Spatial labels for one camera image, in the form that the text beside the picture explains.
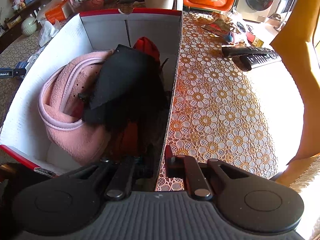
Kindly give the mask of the lace flower tablecloth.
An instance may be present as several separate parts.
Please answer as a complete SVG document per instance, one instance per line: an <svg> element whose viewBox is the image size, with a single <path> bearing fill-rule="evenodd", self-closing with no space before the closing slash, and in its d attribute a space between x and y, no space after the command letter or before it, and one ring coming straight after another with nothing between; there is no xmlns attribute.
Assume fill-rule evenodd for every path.
<svg viewBox="0 0 320 240"><path fill-rule="evenodd" d="M135 8L82 12L53 38L22 81L1 124L1 150L30 169L62 174L77 168L52 143L37 110L45 81L73 58L95 50L130 46L148 37L165 62L165 90L172 93L161 145L203 162L213 157L270 178L277 170L267 123L247 77L221 53L203 26L208 14Z"/></svg>

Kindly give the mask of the pink fleece hat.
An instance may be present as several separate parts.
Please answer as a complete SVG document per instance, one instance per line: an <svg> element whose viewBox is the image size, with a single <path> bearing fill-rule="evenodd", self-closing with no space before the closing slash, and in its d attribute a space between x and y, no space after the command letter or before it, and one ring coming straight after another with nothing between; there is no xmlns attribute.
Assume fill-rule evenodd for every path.
<svg viewBox="0 0 320 240"><path fill-rule="evenodd" d="M87 92L112 51L95 51L74 58L54 72L41 88L37 101L48 138L77 163L97 160L111 138L104 125L82 120L84 104L78 97Z"/></svg>

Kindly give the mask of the yellow curtain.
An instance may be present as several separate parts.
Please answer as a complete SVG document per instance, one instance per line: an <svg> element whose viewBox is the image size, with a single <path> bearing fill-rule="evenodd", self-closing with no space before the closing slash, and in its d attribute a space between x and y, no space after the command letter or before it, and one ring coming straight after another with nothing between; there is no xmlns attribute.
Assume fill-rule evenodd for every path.
<svg viewBox="0 0 320 240"><path fill-rule="evenodd" d="M271 46L282 58L304 104L298 151L276 180L290 186L319 157L319 62L313 38L319 20L319 0L298 0L284 28Z"/></svg>

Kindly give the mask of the green ribbed bowl stack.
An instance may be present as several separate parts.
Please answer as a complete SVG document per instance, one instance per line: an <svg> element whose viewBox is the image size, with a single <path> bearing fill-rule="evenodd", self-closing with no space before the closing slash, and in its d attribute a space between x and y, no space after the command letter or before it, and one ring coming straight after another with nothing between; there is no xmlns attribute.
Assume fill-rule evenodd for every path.
<svg viewBox="0 0 320 240"><path fill-rule="evenodd" d="M30 36L37 31L37 20L34 17L26 18L21 25L22 34Z"/></svg>

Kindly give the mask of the red knitted garment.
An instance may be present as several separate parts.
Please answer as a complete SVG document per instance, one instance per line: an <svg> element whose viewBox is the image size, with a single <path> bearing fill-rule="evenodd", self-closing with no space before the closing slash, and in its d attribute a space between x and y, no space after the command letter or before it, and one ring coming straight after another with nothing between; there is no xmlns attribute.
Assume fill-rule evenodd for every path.
<svg viewBox="0 0 320 240"><path fill-rule="evenodd" d="M158 69L162 69L159 50L150 39L140 37L133 49L153 57ZM122 155L138 156L138 127L135 122L129 122L125 129L112 139L110 152L115 158L120 158Z"/></svg>

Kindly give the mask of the wooden sideboard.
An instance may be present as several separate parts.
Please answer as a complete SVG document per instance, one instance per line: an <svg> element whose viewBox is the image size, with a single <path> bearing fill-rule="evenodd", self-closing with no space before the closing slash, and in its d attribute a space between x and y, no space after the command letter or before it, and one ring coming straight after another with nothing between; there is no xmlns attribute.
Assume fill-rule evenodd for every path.
<svg viewBox="0 0 320 240"><path fill-rule="evenodd" d="M14 42L17 38L22 35L21 25L22 22L30 16L35 16L34 11L38 12L39 8L45 4L48 4L51 0L33 0L31 3L26 5L24 9L17 12L8 19L7 24L11 23L12 21L16 20L17 18L21 18L15 25L11 28L6 28L4 34L1 36L1 53Z"/></svg>

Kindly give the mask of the red snack packet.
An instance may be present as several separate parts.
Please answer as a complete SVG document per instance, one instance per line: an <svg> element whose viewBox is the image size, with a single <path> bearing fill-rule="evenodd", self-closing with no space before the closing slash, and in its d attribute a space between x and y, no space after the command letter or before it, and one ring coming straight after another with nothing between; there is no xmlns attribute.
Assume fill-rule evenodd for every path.
<svg viewBox="0 0 320 240"><path fill-rule="evenodd" d="M213 33L214 35L225 37L231 32L234 32L235 27L232 19L219 12L212 12L212 20L201 26L202 29Z"/></svg>

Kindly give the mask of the orange tissue box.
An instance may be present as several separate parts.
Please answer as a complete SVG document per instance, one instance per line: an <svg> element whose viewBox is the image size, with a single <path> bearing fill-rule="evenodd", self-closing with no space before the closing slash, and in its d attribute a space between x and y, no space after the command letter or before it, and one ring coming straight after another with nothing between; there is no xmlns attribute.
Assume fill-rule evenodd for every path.
<svg viewBox="0 0 320 240"><path fill-rule="evenodd" d="M54 24L55 21L64 21L74 13L70 0L51 0L44 5L37 13L36 20L43 24L49 21Z"/></svg>

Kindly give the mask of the black cloth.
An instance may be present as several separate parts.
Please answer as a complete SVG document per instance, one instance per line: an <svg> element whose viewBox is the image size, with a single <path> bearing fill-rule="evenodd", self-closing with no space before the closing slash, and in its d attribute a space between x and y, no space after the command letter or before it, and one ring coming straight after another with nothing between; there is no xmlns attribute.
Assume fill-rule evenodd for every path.
<svg viewBox="0 0 320 240"><path fill-rule="evenodd" d="M119 44L103 63L85 103L82 120L121 131L128 123L141 131L163 131L169 113L158 58Z"/></svg>

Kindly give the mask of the white embossed napkin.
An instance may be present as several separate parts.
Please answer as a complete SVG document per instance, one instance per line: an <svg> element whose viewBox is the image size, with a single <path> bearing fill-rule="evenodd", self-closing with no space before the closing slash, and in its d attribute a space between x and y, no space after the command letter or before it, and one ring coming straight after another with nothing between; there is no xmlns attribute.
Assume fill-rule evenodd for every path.
<svg viewBox="0 0 320 240"><path fill-rule="evenodd" d="M37 41L40 47L47 44L61 29L61 24L58 20L52 24L49 21L45 21L42 25L40 33L37 37Z"/></svg>

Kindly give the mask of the black remote control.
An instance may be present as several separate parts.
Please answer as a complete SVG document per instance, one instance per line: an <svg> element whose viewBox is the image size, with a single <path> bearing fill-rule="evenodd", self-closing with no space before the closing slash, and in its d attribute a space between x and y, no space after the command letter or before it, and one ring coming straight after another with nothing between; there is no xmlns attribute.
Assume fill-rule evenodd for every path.
<svg viewBox="0 0 320 240"><path fill-rule="evenodd" d="M242 55L254 55L254 54L276 54L272 49L263 47L230 47L225 46L221 48L224 57L235 57Z"/></svg>
<svg viewBox="0 0 320 240"><path fill-rule="evenodd" d="M268 64L281 61L281 57L276 53L271 54L252 54L241 55L239 60L244 71L250 71L254 68L262 67Z"/></svg>

